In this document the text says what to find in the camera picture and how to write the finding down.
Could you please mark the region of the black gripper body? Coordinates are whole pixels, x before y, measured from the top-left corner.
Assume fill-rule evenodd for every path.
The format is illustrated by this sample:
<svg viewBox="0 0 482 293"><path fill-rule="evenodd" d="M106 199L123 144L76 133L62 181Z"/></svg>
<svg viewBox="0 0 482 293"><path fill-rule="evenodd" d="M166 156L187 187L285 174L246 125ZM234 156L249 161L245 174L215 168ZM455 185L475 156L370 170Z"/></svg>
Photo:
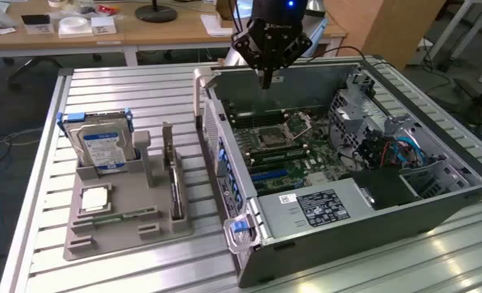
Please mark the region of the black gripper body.
<svg viewBox="0 0 482 293"><path fill-rule="evenodd" d="M303 17L307 1L254 1L250 27L262 27L269 35L290 35L303 32Z"/></svg>

